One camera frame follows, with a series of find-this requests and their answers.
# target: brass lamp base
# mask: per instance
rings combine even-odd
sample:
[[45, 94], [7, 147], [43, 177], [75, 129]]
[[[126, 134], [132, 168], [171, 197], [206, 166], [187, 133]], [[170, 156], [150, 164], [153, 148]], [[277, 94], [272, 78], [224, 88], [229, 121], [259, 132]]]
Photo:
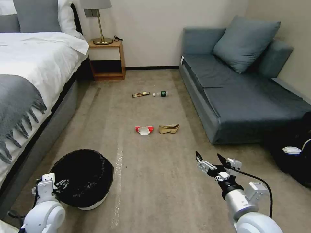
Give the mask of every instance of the brass lamp base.
[[93, 39], [93, 43], [96, 45], [108, 45], [112, 44], [113, 40], [111, 38], [105, 37], [103, 40], [101, 38]]

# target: gray throw blanket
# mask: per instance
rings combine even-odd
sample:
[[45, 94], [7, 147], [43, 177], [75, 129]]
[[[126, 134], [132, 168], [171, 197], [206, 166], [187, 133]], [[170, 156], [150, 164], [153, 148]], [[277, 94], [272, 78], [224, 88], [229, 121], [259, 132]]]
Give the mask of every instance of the gray throw blanket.
[[17, 75], [0, 75], [0, 159], [10, 164], [12, 156], [6, 147], [5, 141], [11, 140], [15, 146], [21, 145], [13, 137], [16, 129], [23, 137], [28, 138], [28, 133], [23, 125], [23, 119], [32, 129], [28, 114], [38, 123], [32, 107], [44, 114], [47, 109], [40, 92], [32, 83]]

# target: trash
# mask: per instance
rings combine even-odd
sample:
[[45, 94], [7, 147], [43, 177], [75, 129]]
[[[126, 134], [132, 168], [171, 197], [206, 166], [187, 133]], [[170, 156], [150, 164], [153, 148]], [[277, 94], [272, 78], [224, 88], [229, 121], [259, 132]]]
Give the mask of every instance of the trash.
[[137, 92], [137, 93], [132, 94], [133, 98], [144, 96], [144, 95], [150, 95], [150, 92]]
[[135, 130], [140, 135], [149, 135], [153, 131], [153, 126], [136, 126]]
[[160, 96], [160, 97], [166, 97], [168, 96], [168, 91], [161, 91], [161, 92], [158, 92], [158, 93], [153, 93], [153, 96]]
[[177, 130], [179, 129], [179, 127], [180, 127], [179, 124], [159, 126], [159, 132], [160, 134], [165, 134], [165, 133], [175, 134]]

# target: table lamp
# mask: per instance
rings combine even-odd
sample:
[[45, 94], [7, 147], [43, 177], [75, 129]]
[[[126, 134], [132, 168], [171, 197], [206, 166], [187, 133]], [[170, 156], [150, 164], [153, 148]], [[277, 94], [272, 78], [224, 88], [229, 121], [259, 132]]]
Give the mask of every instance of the table lamp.
[[101, 29], [100, 18], [99, 18], [99, 9], [111, 8], [110, 0], [80, 0], [80, 1], [81, 1], [81, 6], [84, 9], [96, 10], [99, 29], [100, 29], [100, 38], [93, 39], [93, 43], [96, 45], [111, 44], [113, 42], [112, 39], [103, 36], [103, 31]]

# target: baseboard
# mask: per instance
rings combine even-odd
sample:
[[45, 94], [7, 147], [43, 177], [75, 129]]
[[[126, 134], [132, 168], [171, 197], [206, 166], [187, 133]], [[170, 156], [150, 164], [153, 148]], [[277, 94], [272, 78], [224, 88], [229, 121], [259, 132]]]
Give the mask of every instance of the baseboard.
[[131, 66], [126, 70], [178, 70], [179, 66]]

